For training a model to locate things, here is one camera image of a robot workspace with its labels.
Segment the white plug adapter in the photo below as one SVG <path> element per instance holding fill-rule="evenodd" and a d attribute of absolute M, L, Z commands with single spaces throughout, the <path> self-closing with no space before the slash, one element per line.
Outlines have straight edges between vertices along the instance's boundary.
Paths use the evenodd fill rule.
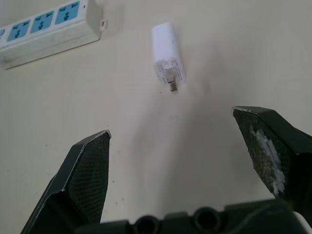
<path fill-rule="evenodd" d="M 156 75 L 170 91 L 177 91 L 178 85 L 186 79 L 180 47 L 171 23 L 152 28 L 152 48 Z"/>

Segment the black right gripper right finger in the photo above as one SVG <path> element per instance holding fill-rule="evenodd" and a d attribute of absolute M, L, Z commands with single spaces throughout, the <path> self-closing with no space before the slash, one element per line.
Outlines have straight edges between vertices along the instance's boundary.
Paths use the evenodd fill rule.
<path fill-rule="evenodd" d="M 312 215 L 312 136 L 272 109 L 235 106 L 232 114 L 268 190 L 296 212 Z"/>

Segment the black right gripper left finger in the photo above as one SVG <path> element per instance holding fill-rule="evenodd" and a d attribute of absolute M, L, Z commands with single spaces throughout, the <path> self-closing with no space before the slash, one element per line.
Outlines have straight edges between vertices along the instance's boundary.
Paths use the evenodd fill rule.
<path fill-rule="evenodd" d="M 20 234 L 74 234 L 99 224 L 109 182 L 111 133 L 74 144 L 52 177 Z"/>

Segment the white power strip blue sockets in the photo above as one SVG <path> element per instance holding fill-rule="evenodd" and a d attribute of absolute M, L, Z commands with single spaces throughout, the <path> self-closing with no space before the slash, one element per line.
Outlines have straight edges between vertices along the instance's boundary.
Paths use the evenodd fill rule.
<path fill-rule="evenodd" d="M 107 28 L 95 0 L 63 5 L 0 27 L 0 69 L 10 69 L 97 41 Z"/>

